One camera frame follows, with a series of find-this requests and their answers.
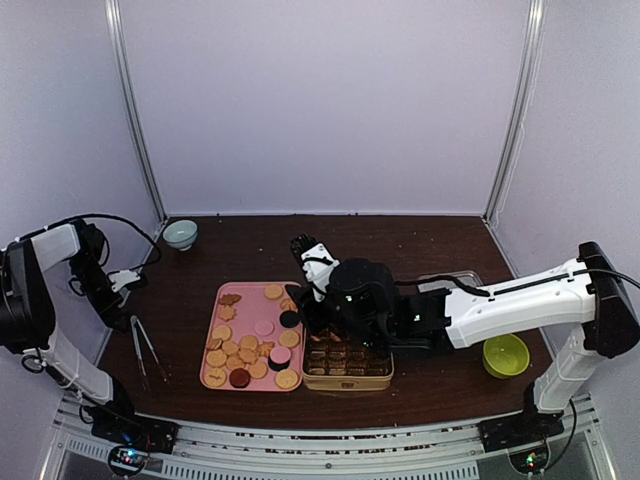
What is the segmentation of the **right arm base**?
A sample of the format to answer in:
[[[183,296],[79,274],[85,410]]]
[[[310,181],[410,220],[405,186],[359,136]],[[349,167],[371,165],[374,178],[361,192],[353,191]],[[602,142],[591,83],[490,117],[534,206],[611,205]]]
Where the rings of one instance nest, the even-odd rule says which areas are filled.
[[[505,450],[511,467],[533,476],[551,466],[548,439],[564,432],[562,414],[520,412],[484,420],[478,424],[486,453]]]

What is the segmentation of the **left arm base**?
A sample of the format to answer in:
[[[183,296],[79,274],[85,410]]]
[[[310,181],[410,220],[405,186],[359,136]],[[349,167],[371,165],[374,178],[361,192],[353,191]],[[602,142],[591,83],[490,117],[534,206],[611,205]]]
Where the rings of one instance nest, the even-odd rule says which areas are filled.
[[[107,466],[117,476],[131,478],[140,474],[153,453],[171,454],[179,425],[175,422],[134,416],[95,418],[94,437],[114,443],[107,454]]]

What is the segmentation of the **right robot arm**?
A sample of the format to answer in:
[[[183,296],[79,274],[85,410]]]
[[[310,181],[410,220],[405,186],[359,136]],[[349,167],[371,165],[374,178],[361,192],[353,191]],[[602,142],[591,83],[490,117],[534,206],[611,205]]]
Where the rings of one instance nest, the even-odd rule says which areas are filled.
[[[513,419],[519,440],[535,440],[564,410],[604,359],[639,342],[639,321],[625,286],[596,242],[579,255],[528,277],[473,287],[451,275],[431,282],[449,287],[403,295],[404,283],[383,263],[339,261],[315,238],[299,235],[290,250],[304,287],[289,286],[301,322],[313,335],[335,327],[376,352],[417,350],[439,356],[506,334],[570,324],[573,329],[552,366],[529,387],[527,408]]]

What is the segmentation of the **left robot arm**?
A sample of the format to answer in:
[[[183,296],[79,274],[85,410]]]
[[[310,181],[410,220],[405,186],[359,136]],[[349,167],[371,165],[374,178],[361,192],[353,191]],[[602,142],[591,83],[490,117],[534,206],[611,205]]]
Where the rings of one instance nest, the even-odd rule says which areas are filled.
[[[129,330],[124,298],[100,264],[105,236],[87,215],[71,217],[18,238],[1,253],[1,346],[23,367],[45,372],[57,386],[108,412],[106,429],[123,444],[137,442],[144,424],[124,386],[96,367],[58,326],[44,273],[67,262],[104,324]]]

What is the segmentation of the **gold cookie tin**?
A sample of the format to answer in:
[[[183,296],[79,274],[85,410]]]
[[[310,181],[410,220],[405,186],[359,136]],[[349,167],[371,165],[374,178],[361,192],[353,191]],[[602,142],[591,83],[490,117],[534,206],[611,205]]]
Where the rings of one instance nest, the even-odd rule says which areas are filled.
[[[325,328],[306,333],[302,377],[313,391],[376,392],[386,390],[394,376],[391,354],[378,354],[346,335]]]

